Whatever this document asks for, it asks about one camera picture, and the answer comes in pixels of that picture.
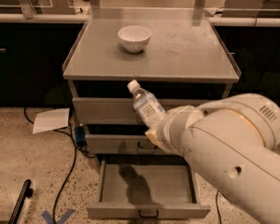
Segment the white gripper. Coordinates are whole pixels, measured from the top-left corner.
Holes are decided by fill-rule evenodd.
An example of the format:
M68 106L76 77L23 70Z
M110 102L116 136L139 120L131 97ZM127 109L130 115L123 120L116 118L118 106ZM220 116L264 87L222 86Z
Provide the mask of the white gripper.
M183 156L182 133L203 117L202 110L192 105L173 108L166 113L157 129L150 128L146 131L146 136L152 144L166 153Z

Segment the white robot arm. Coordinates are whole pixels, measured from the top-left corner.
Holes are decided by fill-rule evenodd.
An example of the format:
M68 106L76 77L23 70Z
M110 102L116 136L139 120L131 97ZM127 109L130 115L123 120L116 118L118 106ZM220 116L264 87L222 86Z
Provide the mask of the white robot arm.
M260 224L280 224L280 107L255 93L180 106L147 131Z

